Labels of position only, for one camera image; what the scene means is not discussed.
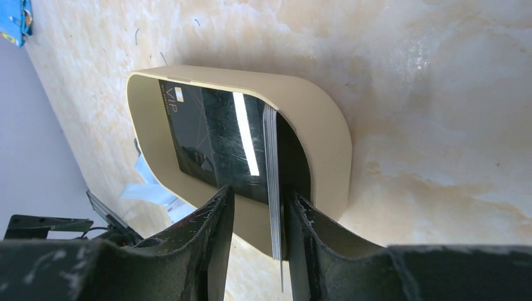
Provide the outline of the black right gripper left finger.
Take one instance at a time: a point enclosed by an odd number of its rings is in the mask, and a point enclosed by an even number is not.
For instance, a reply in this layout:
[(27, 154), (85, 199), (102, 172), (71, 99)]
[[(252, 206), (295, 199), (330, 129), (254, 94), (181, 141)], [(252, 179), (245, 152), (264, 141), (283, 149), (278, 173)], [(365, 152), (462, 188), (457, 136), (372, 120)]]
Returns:
[(135, 246), (109, 240), (4, 240), (2, 300), (222, 300), (235, 194)]

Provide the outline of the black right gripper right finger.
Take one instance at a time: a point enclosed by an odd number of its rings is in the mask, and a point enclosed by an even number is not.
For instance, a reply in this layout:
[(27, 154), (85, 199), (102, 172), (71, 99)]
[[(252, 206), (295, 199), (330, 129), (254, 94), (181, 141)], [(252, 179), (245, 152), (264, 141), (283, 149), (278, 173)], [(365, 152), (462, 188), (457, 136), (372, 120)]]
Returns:
[(374, 244), (287, 193), (294, 300), (530, 300), (531, 247)]

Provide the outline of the black card stack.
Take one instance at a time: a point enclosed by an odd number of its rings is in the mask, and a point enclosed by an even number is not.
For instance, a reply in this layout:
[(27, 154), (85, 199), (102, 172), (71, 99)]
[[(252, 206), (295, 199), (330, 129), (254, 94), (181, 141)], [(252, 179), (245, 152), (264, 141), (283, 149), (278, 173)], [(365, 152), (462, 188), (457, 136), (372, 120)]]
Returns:
[(270, 215), (272, 258), (279, 263), (280, 291), (284, 293), (282, 215), (279, 186), (279, 163), (277, 153), (277, 111), (266, 105), (263, 111), (264, 154), (267, 180), (267, 194)]

